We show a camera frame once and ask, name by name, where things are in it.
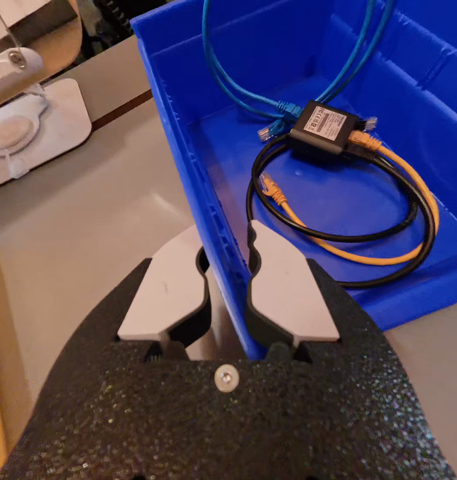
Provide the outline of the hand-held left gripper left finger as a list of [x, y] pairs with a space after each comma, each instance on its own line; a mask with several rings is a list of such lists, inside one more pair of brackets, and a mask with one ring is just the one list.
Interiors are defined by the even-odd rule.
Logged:
[[195, 225], [165, 243], [150, 259], [118, 338], [185, 348], [201, 339], [212, 326], [208, 268]]

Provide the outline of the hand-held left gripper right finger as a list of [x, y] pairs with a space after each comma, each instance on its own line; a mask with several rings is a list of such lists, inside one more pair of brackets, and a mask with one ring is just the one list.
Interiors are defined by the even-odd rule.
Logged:
[[340, 333], [304, 254], [258, 220], [248, 223], [249, 279], [245, 324], [269, 349], [284, 343], [336, 343]]

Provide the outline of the black network switch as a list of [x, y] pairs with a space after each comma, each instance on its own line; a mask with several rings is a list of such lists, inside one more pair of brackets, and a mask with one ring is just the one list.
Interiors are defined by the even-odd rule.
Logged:
[[288, 145], [304, 154], [339, 156], [360, 117], [310, 100], [289, 132]]

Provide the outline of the blue plastic bin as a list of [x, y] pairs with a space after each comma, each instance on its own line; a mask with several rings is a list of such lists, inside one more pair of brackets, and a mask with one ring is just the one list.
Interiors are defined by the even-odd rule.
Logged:
[[[246, 192], [271, 121], [238, 108], [203, 55], [203, 1], [175, 1], [131, 21], [153, 97], [205, 251], [243, 349], [247, 332]], [[213, 1], [210, 36], [242, 87], [304, 107], [333, 81], [357, 41], [365, 1]], [[331, 103], [377, 117], [375, 135], [421, 175], [440, 205], [429, 257], [391, 285], [349, 294], [382, 330], [457, 303], [457, 1], [397, 1], [376, 53]], [[340, 235], [402, 220], [405, 198], [364, 162], [319, 165], [287, 152], [267, 169], [310, 227]]]

